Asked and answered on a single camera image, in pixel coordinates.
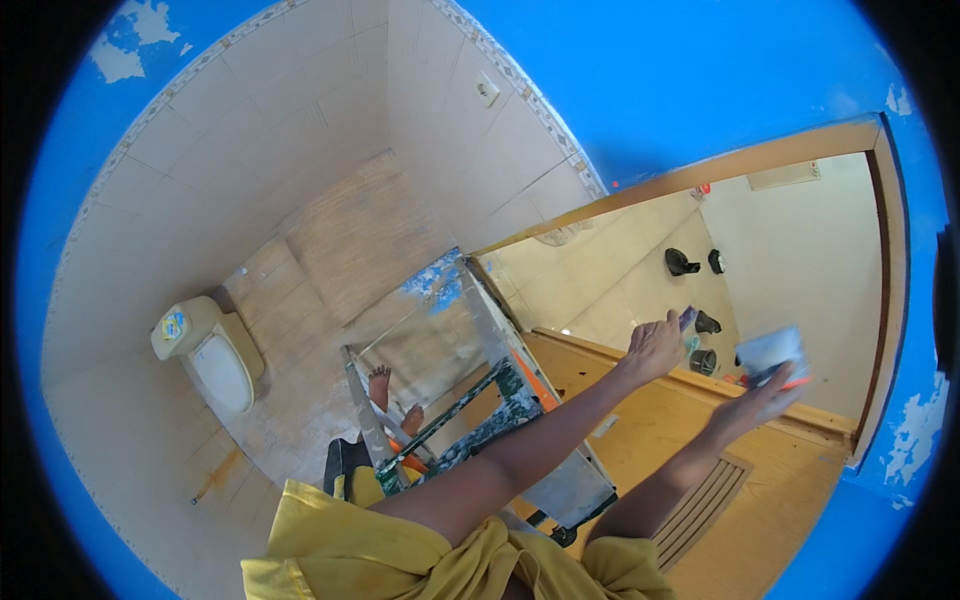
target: toilet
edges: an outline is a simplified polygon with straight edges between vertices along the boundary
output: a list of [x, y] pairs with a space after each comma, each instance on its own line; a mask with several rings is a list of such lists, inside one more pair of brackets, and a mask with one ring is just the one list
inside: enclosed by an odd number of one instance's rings
[[253, 382], [263, 359], [236, 313], [224, 314], [208, 296], [174, 304], [150, 333], [156, 357], [183, 356], [219, 407], [234, 415], [253, 406]]

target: paint-splattered ladder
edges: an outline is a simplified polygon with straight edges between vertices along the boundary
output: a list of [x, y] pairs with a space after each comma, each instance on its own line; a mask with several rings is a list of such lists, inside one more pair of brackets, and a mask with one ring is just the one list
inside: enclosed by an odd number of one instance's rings
[[[391, 449], [389, 440], [381, 428], [370, 399], [356, 370], [355, 357], [346, 346], [342, 348], [348, 383], [360, 428], [363, 431], [367, 450], [377, 481], [384, 493], [391, 495], [417, 485], [438, 473], [454, 467], [476, 454], [485, 444], [505, 435], [529, 420], [536, 419], [545, 411], [560, 404], [560, 397], [547, 380], [537, 361], [520, 339], [516, 329], [492, 299], [491, 294], [470, 270], [464, 258], [457, 259], [451, 273], [441, 277], [439, 287], [459, 285], [467, 298], [473, 325], [483, 346], [490, 371], [461, 396], [442, 415], [422, 428], [412, 440], [399, 451]], [[373, 344], [360, 350], [369, 349]], [[490, 384], [495, 383], [503, 402], [473, 431], [448, 448], [443, 455], [427, 463], [428, 471], [411, 484], [400, 463], [411, 454], [424, 456], [423, 443], [444, 424], [453, 419]], [[569, 545], [576, 539], [577, 528], [597, 517], [616, 500], [616, 491], [610, 476], [593, 454], [587, 442], [583, 442], [549, 475], [522, 495], [523, 499], [538, 508], [527, 519], [527, 524], [540, 525], [548, 516], [558, 523], [551, 537], [561, 545]], [[522, 524], [515, 516], [506, 515], [509, 525]]]

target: bare foot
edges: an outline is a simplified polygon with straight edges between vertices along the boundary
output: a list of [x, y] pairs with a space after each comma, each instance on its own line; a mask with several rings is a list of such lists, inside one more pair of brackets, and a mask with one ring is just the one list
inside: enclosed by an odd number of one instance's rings
[[403, 418], [400, 429], [412, 438], [420, 431], [421, 425], [423, 425], [423, 408], [419, 404], [414, 404]]
[[370, 399], [387, 412], [387, 384], [390, 383], [390, 368], [380, 365], [370, 374]]

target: electrical outlet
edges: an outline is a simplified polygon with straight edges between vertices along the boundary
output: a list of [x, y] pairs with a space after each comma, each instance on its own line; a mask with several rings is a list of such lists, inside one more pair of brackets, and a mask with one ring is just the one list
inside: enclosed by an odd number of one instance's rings
[[473, 80], [473, 94], [480, 99], [484, 108], [490, 108], [500, 97], [500, 88], [487, 77], [486, 73], [480, 71], [480, 74]]

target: hand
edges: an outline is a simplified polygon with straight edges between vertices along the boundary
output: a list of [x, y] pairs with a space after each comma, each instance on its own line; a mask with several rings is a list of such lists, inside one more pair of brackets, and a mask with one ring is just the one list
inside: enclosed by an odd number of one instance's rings
[[704, 433], [726, 447], [751, 429], [782, 415], [804, 392], [802, 385], [781, 389], [792, 372], [793, 364], [783, 363], [762, 386], [718, 406]]
[[614, 367], [633, 390], [667, 375], [684, 359], [677, 311], [666, 313], [666, 321], [644, 323], [634, 329], [630, 349]]

